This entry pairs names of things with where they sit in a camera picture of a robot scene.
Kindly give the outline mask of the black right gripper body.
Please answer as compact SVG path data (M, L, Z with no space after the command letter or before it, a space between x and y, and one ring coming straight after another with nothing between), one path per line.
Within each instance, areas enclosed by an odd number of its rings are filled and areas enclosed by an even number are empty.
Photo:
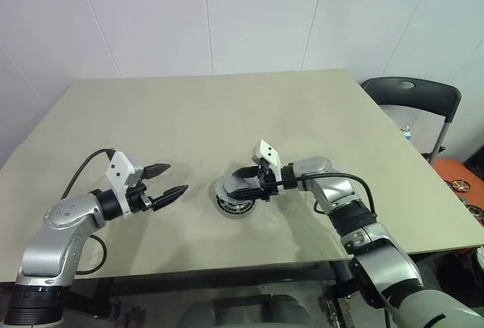
M277 196L280 193L278 182L281 181L281 167L261 158L257 176L262 190L261 199L269 202L272 196Z

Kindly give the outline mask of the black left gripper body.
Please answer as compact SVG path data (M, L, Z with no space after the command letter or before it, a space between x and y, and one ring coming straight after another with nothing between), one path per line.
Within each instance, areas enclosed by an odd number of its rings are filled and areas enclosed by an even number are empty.
M146 195L146 190L147 186L143 182L126 190L126 201L132 214L152 209L153 199Z

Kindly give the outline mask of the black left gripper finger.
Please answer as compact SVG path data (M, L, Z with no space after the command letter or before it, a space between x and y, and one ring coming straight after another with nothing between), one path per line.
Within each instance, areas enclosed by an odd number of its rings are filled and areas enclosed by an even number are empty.
M166 170L170 168L168 163L154 163L149 166L145 166L141 173L141 180L149 180L163 174Z
M159 210L171 203L174 203L188 189L187 185L176 186L165 191L157 198L151 198L151 209Z

